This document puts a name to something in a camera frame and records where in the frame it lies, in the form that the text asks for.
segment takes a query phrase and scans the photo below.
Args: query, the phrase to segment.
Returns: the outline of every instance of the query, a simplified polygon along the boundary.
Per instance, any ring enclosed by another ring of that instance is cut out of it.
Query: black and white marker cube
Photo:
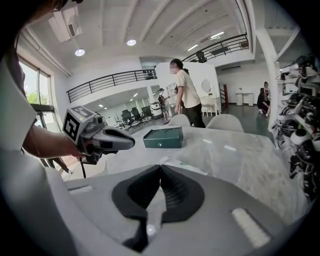
[[[63,132],[77,145],[79,134],[94,120],[95,115],[95,112],[84,106],[68,108],[64,117]]]

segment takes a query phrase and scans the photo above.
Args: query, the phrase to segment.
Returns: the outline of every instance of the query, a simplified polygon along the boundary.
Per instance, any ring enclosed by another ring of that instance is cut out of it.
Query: round mirror
[[[209,94],[212,91],[212,85],[208,79],[203,80],[201,87],[206,94]]]

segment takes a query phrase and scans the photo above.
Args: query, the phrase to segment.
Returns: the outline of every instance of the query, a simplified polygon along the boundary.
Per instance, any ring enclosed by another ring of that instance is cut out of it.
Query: black office chair
[[[148,122],[149,120],[147,119],[148,117],[151,117],[151,119],[155,119],[154,118],[154,115],[152,114],[151,112],[151,109],[149,106],[144,106],[141,108],[143,114],[144,114],[144,118],[145,118],[145,121]]]
[[[135,119],[136,121],[141,122],[141,123],[145,123],[145,122],[143,121],[144,117],[142,117],[142,116],[140,115],[140,113],[139,113],[139,111],[137,110],[137,108],[135,108],[135,109],[132,108],[131,113],[133,114],[134,119]]]
[[[127,131],[131,128],[131,125],[134,123],[134,120],[131,117],[131,113],[129,111],[123,113],[121,115],[122,117],[122,121],[124,124],[126,124],[127,126],[129,126],[128,129],[126,129]]]

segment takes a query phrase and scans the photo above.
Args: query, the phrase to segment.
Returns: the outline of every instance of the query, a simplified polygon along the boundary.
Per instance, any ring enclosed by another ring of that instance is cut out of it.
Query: white chair
[[[190,127],[190,121],[185,114],[176,114],[172,117],[168,126],[187,126]]]
[[[239,119],[232,114],[219,114],[215,116],[206,128],[244,133]]]

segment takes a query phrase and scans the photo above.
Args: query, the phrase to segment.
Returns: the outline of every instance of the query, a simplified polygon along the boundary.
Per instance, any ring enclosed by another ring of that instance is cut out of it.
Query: tree
[[[30,94],[26,92],[25,95],[30,104],[38,104],[37,93],[35,91],[31,92]],[[40,102],[42,105],[48,105],[49,97],[40,93]]]

